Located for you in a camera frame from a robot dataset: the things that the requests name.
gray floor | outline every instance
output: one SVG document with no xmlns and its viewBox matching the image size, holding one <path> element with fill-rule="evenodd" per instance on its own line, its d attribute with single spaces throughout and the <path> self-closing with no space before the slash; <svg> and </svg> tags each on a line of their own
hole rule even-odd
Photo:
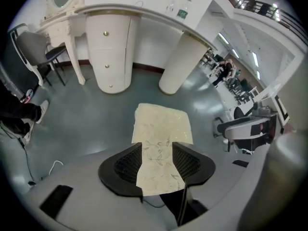
<svg viewBox="0 0 308 231">
<path fill-rule="evenodd" d="M 158 88 L 161 74 L 134 69 L 131 86 L 123 93 L 110 95 L 97 86 L 93 70 L 83 66 L 86 84 L 78 84 L 71 67 L 65 69 L 62 86 L 53 72 L 48 84 L 38 88 L 33 103 L 50 101 L 41 124 L 35 125 L 26 150 L 35 181 L 48 176 L 55 160 L 63 163 L 103 150 L 121 147 L 131 142 L 134 113 L 138 104 L 153 103 L 187 112 L 193 142 L 200 148 L 223 150 L 225 144 L 212 136 L 212 121 L 224 117 L 224 108 L 214 86 L 197 67 L 179 91 L 168 96 Z M 31 179 L 25 152 L 15 140 L 1 136 L 1 158 L 16 190 L 25 193 Z"/>
</svg>

seat cushion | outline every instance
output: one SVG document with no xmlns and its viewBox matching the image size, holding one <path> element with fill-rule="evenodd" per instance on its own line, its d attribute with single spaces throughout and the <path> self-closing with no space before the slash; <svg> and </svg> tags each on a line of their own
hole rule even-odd
<svg viewBox="0 0 308 231">
<path fill-rule="evenodd" d="M 65 45 L 53 48 L 51 51 L 46 53 L 46 59 L 48 60 L 48 62 L 51 62 L 59 55 L 61 55 L 64 51 L 66 51 Z"/>
</svg>

black pants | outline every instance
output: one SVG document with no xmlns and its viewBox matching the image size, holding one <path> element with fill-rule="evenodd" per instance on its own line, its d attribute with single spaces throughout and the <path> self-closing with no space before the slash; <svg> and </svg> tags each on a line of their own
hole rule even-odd
<svg viewBox="0 0 308 231">
<path fill-rule="evenodd" d="M 217 85 L 219 84 L 219 82 L 222 81 L 223 78 L 224 78 L 223 75 L 218 76 L 217 80 L 215 80 L 215 81 L 213 82 L 213 85 L 214 85 L 214 86 L 217 86 Z"/>
<path fill-rule="evenodd" d="M 25 136 L 30 125 L 21 118 L 38 121 L 41 117 L 41 108 L 32 103 L 21 103 L 0 82 L 0 120 L 13 133 Z"/>
</svg>

dark wood baseboard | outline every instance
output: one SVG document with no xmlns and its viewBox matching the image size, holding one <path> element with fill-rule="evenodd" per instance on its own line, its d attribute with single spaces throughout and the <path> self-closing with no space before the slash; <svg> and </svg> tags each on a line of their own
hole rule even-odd
<svg viewBox="0 0 308 231">
<path fill-rule="evenodd" d="M 90 61 L 89 60 L 78 60 L 79 65 L 90 65 Z M 67 66 L 71 66 L 72 63 L 70 61 L 66 61 L 66 62 L 61 62 L 60 65 L 62 67 L 67 67 Z M 150 66 L 150 65 L 146 65 L 146 64 L 140 64 L 140 63 L 133 63 L 133 68 L 136 69 L 143 69 L 146 71 L 151 71 L 151 72 L 155 72 L 155 73 L 160 73 L 162 74 L 164 72 L 163 68 L 160 67 L 154 67 L 154 66 Z"/>
</svg>

white cylindrical column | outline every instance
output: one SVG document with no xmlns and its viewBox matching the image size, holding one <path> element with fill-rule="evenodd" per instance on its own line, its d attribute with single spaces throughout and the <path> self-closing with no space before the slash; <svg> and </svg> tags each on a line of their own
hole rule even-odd
<svg viewBox="0 0 308 231">
<path fill-rule="evenodd" d="M 166 94 L 176 93 L 207 49 L 205 44 L 184 33 L 166 62 L 159 81 L 161 91 Z"/>
</svg>

